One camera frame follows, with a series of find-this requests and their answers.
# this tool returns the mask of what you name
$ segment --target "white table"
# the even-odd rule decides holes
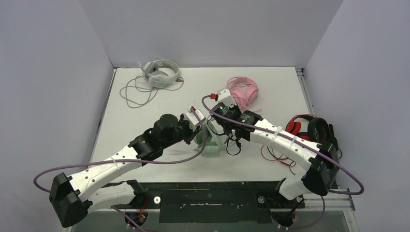
[[[178,116],[187,111],[188,105],[209,113],[201,104],[204,95],[215,93],[226,86],[234,76],[247,76],[259,86],[259,95],[250,110],[262,108],[261,115],[276,126],[285,127],[297,114],[309,113],[295,68],[181,68],[184,86],[178,91],[160,90],[154,100],[144,107],[131,109],[119,95],[119,90],[137,75],[137,68],[118,68],[109,94],[105,113],[98,133],[91,161],[104,160],[136,136],[153,126],[163,114]],[[148,94],[129,91],[130,98],[146,100]],[[206,101],[209,106],[215,102]],[[148,164],[116,179],[136,179],[139,182],[227,182],[227,181],[275,181],[292,175],[289,168],[263,159],[261,145],[241,140],[242,152],[238,156],[204,153],[194,160],[173,165]],[[158,161],[188,158],[195,154],[195,144],[184,142],[164,150]],[[301,170],[296,166],[294,172]]]

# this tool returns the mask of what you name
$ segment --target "black and red headset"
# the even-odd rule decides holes
[[[308,121],[307,132],[300,132],[302,123],[295,122],[296,119],[302,118]],[[338,149],[337,139],[333,131],[333,125],[327,124],[326,120],[315,115],[296,115],[286,125],[286,131],[302,139],[323,144],[329,140]]]

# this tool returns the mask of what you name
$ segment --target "robotic arm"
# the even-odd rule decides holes
[[[292,200],[308,192],[321,196],[327,195],[338,168],[306,147],[320,151],[337,161],[336,148],[332,143],[325,142],[322,145],[309,142],[283,131],[281,127],[272,125],[254,112],[242,113],[227,89],[213,94],[212,98],[218,102],[212,109],[212,116],[226,133],[235,135],[237,144],[239,139],[243,138],[265,145],[294,160],[306,170],[306,173],[280,182],[277,191],[284,198]],[[205,120],[201,111],[195,110],[195,112],[201,121]],[[217,115],[247,125],[266,128],[274,133],[238,125]],[[182,114],[179,120],[174,115],[166,114],[154,123],[153,128],[130,141],[119,152],[106,159],[104,164],[89,167],[71,176],[66,176],[65,173],[55,176],[49,200],[62,226],[70,227],[95,210],[134,202],[139,194],[145,192],[136,180],[117,184],[110,184],[110,182],[126,172],[145,165],[129,161],[153,161],[162,155],[165,148],[173,144],[181,141],[190,144],[199,130],[200,122],[192,112]],[[277,136],[279,132],[293,139],[288,140]]]

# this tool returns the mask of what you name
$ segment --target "gray cable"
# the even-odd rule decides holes
[[[127,101],[127,106],[128,106],[129,108],[137,109],[137,108],[143,107],[144,105],[148,104],[150,101],[152,101],[152,100],[154,99],[154,97],[155,97],[155,96],[157,95],[157,93],[158,93],[158,90],[164,89],[164,90],[168,90],[168,91],[176,91],[176,90],[179,90],[180,88],[182,88],[182,86],[183,86],[184,83],[185,83],[184,78],[179,77],[177,80],[180,80],[180,82],[182,82],[182,84],[181,84],[178,88],[176,88],[176,89],[156,88],[156,87],[144,88],[144,87],[138,87],[138,86],[137,86],[137,79],[139,79],[139,78],[141,78],[141,77],[142,77],[142,76],[139,75],[139,76],[136,76],[135,78],[129,80],[129,81],[127,82],[126,86],[123,87],[123,88],[121,88],[121,89],[119,90],[120,96]],[[129,85],[132,81],[134,81],[134,86],[130,86],[130,85]],[[127,94],[127,89],[128,89],[128,88],[134,88],[134,89],[136,89],[136,90],[138,90],[139,92],[142,92],[142,93],[148,93],[148,92],[149,92],[149,96],[148,96],[147,100],[146,100],[144,103],[137,103],[137,102],[135,102],[135,101],[133,101],[133,100],[131,100],[131,99],[128,98],[128,94]],[[122,95],[122,91],[123,91],[124,89],[125,89],[125,96]],[[131,105],[130,105],[130,102],[132,102],[132,103],[134,103],[134,104],[136,104],[136,105],[138,105],[138,106],[131,106]]]

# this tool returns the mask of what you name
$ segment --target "screw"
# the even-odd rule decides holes
[[[154,203],[155,204],[161,203],[161,197],[154,197]]]
[[[261,204],[265,203],[265,197],[264,196],[258,197],[258,202]]]

